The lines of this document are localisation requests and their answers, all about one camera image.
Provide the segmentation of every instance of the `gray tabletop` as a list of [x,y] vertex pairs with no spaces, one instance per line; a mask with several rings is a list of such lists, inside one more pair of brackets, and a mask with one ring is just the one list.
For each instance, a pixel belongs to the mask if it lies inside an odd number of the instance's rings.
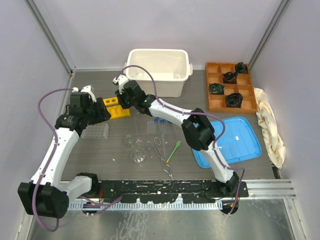
[[[74,87],[92,85],[96,97],[111,98],[117,89],[112,79],[117,71],[78,71],[73,81]],[[185,82],[182,95],[177,98],[165,97],[166,102],[185,109],[207,109],[205,88],[205,72],[196,70]],[[126,136],[131,135],[143,143],[158,137],[162,142],[162,132],[147,134],[147,121],[154,117],[142,115],[133,107],[131,116],[107,121],[109,126],[107,139],[80,139],[73,148],[62,174],[62,180],[71,180],[80,172],[96,173],[100,180],[168,180],[169,176],[163,171],[161,160],[154,150],[148,150],[144,144],[145,159],[141,163],[134,162],[131,157],[133,148],[126,144]],[[262,148],[261,156],[232,167],[245,167],[244,179],[274,179],[262,132],[258,119],[254,114],[216,113],[220,118],[242,116],[252,126]],[[166,157],[176,145],[171,123],[166,123],[164,142],[159,149]],[[187,145],[180,127],[175,126],[180,147],[176,150],[169,164],[175,180],[214,179],[211,168],[203,169],[198,166],[191,148]]]

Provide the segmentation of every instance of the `metal frame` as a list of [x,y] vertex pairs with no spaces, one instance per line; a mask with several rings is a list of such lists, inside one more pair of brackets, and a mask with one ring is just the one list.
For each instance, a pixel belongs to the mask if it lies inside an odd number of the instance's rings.
[[274,13],[269,25],[268,25],[268,27],[266,28],[266,31],[265,31],[262,39],[260,40],[260,43],[258,44],[258,47],[256,48],[254,54],[252,55],[252,58],[249,62],[250,69],[256,63],[260,53],[264,49],[267,41],[269,40],[271,34],[275,30],[280,18],[283,16],[283,14],[286,11],[287,7],[289,6],[290,2],[291,2],[291,0],[281,0],[277,10],[275,11],[275,13]]
[[68,64],[68,61],[66,57],[64,56],[64,53],[60,49],[55,37],[53,36],[51,30],[49,29],[45,19],[43,18],[42,14],[40,13],[37,5],[35,4],[34,0],[25,0],[26,4],[28,5],[29,9],[33,13],[34,18],[37,20],[39,23],[41,29],[43,30],[45,36],[47,37],[48,41],[50,42],[53,50],[57,54],[58,58],[62,62],[65,70],[69,73],[72,74],[73,68]]
[[[67,72],[71,74],[72,72],[77,71],[77,68],[76,68],[77,66],[70,66],[70,64],[68,63],[63,51],[59,47],[58,42],[56,41],[54,35],[52,34],[52,31],[48,27],[48,24],[46,23],[43,15],[39,11],[39,8],[37,7],[35,1],[34,0],[25,0],[25,2],[29,6],[31,12],[33,13],[34,17],[38,21],[41,29],[43,30],[44,34],[46,35],[48,41],[52,45],[54,51],[56,52],[58,58],[61,60],[63,66],[65,67]],[[280,18],[284,14],[284,12],[287,9],[290,2],[291,2],[291,0],[281,0],[278,8],[276,9],[267,29],[265,31],[265,33],[263,34],[262,39],[260,40],[256,50],[254,51],[254,54],[252,55],[251,60],[249,61],[250,68],[252,68],[254,66],[256,60],[258,59],[260,53],[262,52],[263,48],[265,47],[268,39],[270,38],[272,32],[276,28]],[[110,69],[91,69],[91,70],[84,69],[84,71],[94,71],[94,72],[96,72],[96,71],[104,72],[104,71],[109,71],[109,70]]]
[[[61,184],[67,184],[69,181],[61,181]],[[245,180],[248,188],[248,197],[242,197],[241,201],[250,200],[283,200],[292,229],[296,239],[306,240],[306,234],[302,226],[302,220],[299,216],[299,211],[297,210],[296,201],[297,197],[289,179],[259,179],[259,180]],[[172,204],[141,204],[139,201],[137,203],[117,203],[110,208],[111,211],[138,211],[138,210],[219,210],[223,201],[229,201],[233,198],[223,198],[222,200],[216,201],[216,203],[202,203],[202,204],[183,204],[179,202],[177,198],[176,203]],[[87,201],[83,199],[76,199],[69,204],[69,211],[97,211],[96,208],[83,208]],[[32,215],[27,215],[24,213],[21,226],[16,240],[26,240],[30,232],[31,222],[33,220]]]

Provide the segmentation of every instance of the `wire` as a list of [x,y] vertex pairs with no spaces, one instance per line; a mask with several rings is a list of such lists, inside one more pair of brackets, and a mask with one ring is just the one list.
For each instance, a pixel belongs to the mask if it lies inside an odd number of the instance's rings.
[[68,113],[68,107],[70,107],[70,104],[65,105],[65,111],[64,111],[64,114],[67,114],[67,113]]
[[139,69],[145,71],[146,74],[148,74],[148,76],[150,77],[150,79],[151,79],[151,81],[152,81],[152,83],[153,83],[153,89],[154,89],[155,98],[156,98],[156,100],[157,100],[163,107],[165,107],[165,108],[167,108],[167,109],[170,109],[170,110],[172,110],[172,111],[174,111],[174,112],[176,112],[176,113],[179,113],[179,114],[208,116],[208,117],[211,117],[211,118],[214,118],[214,119],[218,120],[218,121],[222,124],[222,126],[223,126],[222,132],[220,133],[219,136],[217,136],[217,137],[215,138],[215,140],[213,141],[213,144],[212,144],[212,149],[213,149],[213,151],[214,151],[214,154],[215,154],[216,158],[218,159],[219,163],[222,165],[223,168],[229,169],[229,170],[233,170],[233,171],[242,170],[242,175],[241,175],[241,177],[240,177],[240,179],[239,179],[239,183],[238,183],[237,190],[236,190],[236,194],[235,194],[234,203],[233,203],[233,206],[232,206],[232,208],[231,208],[231,210],[230,210],[230,212],[229,212],[229,214],[231,215],[232,212],[233,212],[233,210],[234,210],[234,208],[235,208],[235,206],[236,206],[236,203],[237,203],[237,201],[238,201],[240,184],[241,184],[241,181],[242,181],[243,178],[244,178],[245,169],[244,169],[243,167],[233,168],[233,167],[224,165],[223,162],[221,161],[219,155],[218,155],[218,152],[217,152],[215,146],[216,146],[216,143],[217,143],[217,141],[219,140],[219,138],[220,138],[220,137],[225,133],[225,131],[226,131],[226,125],[225,125],[224,121],[223,121],[221,118],[219,118],[218,116],[215,116],[215,115],[213,115],[213,114],[211,114],[211,113],[206,113],[206,112],[182,112],[182,111],[180,111],[180,110],[178,110],[178,109],[175,109],[175,108],[173,108],[173,107],[170,107],[170,106],[165,105],[162,101],[160,101],[160,99],[159,99],[159,97],[158,97],[158,95],[157,95],[156,82],[155,82],[154,78],[152,77],[152,75],[150,74],[150,72],[148,72],[148,71],[147,71],[145,68],[143,68],[142,66],[139,66],[139,65],[128,65],[128,66],[125,66],[125,67],[120,71],[120,73],[117,75],[117,77],[116,77],[115,79],[118,79],[119,76],[124,72],[124,70],[126,70],[126,69],[128,69],[128,68],[139,68]]
[[49,228],[47,227],[40,219],[39,215],[38,215],[38,212],[37,212],[37,205],[36,205],[36,198],[37,198],[37,192],[38,192],[38,189],[39,189],[39,185],[41,183],[41,180],[42,178],[44,177],[45,173],[46,173],[46,170],[52,160],[52,158],[54,157],[54,154],[56,152],[56,149],[57,149],[57,146],[58,146],[58,135],[56,133],[56,130],[54,129],[54,127],[50,124],[50,122],[46,119],[46,117],[44,116],[42,110],[41,110],[41,103],[42,101],[49,95],[53,94],[53,93],[56,93],[56,92],[60,92],[60,91],[71,91],[72,88],[60,88],[60,89],[56,89],[56,90],[53,90],[53,91],[50,91],[48,92],[47,94],[45,94],[44,96],[42,96],[38,102],[38,112],[41,116],[41,118],[43,119],[43,121],[45,122],[45,124],[47,124],[47,126],[50,128],[50,130],[53,132],[53,136],[54,136],[54,145],[53,145],[53,149],[51,151],[51,154],[48,158],[48,160],[46,161],[46,164],[44,166],[44,168],[42,169],[42,172],[39,176],[39,179],[38,181],[36,182],[35,184],[35,187],[34,187],[34,190],[33,190],[33,193],[32,193],[32,212],[33,212],[33,215],[36,219],[36,221],[38,222],[38,224],[40,225],[40,227],[42,227],[43,229],[47,230],[48,232],[55,232],[57,231],[58,227],[59,227],[59,218],[56,219],[56,225],[55,225],[55,228],[52,229],[52,228]]
[[103,213],[105,210],[107,210],[109,207],[111,207],[112,205],[117,204],[118,202],[120,202],[121,199],[122,199],[122,196],[118,197],[116,200],[114,200],[113,202],[108,203],[108,204],[102,204],[102,203],[99,203],[99,202],[92,201],[91,199],[89,199],[89,198],[87,198],[87,197],[85,197],[85,196],[80,196],[79,198],[80,198],[80,199],[85,199],[85,200],[87,200],[88,202],[90,202],[90,203],[92,203],[92,204],[94,204],[94,205],[96,205],[96,206],[105,207],[104,209],[99,210],[99,211],[97,211],[96,213],[93,213],[93,215],[95,216],[95,215],[98,215],[98,214],[102,214],[102,213]]

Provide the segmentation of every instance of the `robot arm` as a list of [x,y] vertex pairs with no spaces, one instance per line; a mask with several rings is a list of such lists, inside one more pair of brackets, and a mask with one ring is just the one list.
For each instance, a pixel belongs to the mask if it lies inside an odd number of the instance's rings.
[[[184,114],[203,113],[201,109],[197,108],[193,111],[182,109],[160,100],[166,106],[181,112],[177,113],[160,104],[154,95],[146,95],[134,80],[129,81],[127,77],[122,75],[118,79],[114,79],[113,83],[119,86],[119,90],[115,94],[123,109],[134,106],[141,114],[159,117],[181,127],[187,144],[191,148],[201,151],[210,163],[220,185],[220,190],[225,194],[236,190],[239,183],[238,175],[219,163],[211,147],[215,140],[215,130],[208,118],[203,115]],[[62,114],[56,121],[55,129],[59,138],[57,148],[36,193],[36,210],[39,216],[62,218],[66,214],[70,202],[84,193],[94,195],[99,191],[98,177],[93,173],[80,173],[65,185],[61,185],[60,181],[71,150],[82,131],[88,125],[107,121],[110,117],[103,99],[101,97],[95,98],[91,86],[86,86],[80,91],[77,88],[73,89],[68,114],[67,112]],[[39,180],[42,170],[48,162],[54,144],[53,139],[41,166],[30,182],[22,182],[18,188],[19,197],[27,214],[33,215],[32,196],[35,183]],[[218,147],[215,146],[215,148],[222,163],[228,166]]]
[[[70,202],[84,193],[96,193],[99,190],[98,177],[92,173],[80,173],[64,185],[61,185],[60,181],[69,155],[82,131],[87,125],[107,121],[110,117],[103,99],[96,99],[91,86],[85,86],[80,91],[77,88],[73,89],[68,113],[65,112],[56,120],[58,144],[36,193],[36,209],[39,216],[62,218]],[[30,215],[33,215],[32,195],[35,183],[39,180],[54,145],[55,139],[52,140],[43,162],[30,182],[22,182],[18,188],[25,211]]]
[[217,182],[220,183],[221,191],[231,193],[237,188],[239,183],[238,175],[233,170],[226,168],[229,165],[218,149],[217,144],[215,145],[215,150],[220,161],[226,167],[221,165],[215,155],[214,149],[212,149],[212,142],[216,139],[214,135],[215,130],[208,118],[203,115],[184,114],[190,112],[203,113],[200,108],[196,108],[194,111],[182,109],[159,99],[162,102],[161,104],[156,100],[154,95],[146,95],[136,81],[129,81],[124,75],[121,75],[118,79],[114,79],[113,83],[119,86],[119,90],[115,94],[122,108],[128,109],[134,106],[141,114],[159,117],[181,127],[187,144],[191,148],[200,151],[209,162]]

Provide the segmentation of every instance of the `yellow block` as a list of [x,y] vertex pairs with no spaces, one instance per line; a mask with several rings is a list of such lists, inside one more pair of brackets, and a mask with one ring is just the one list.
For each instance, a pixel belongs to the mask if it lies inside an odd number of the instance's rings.
[[111,114],[110,119],[118,119],[131,116],[130,109],[123,109],[120,105],[118,105],[117,97],[103,99],[103,102],[106,106],[106,109]]

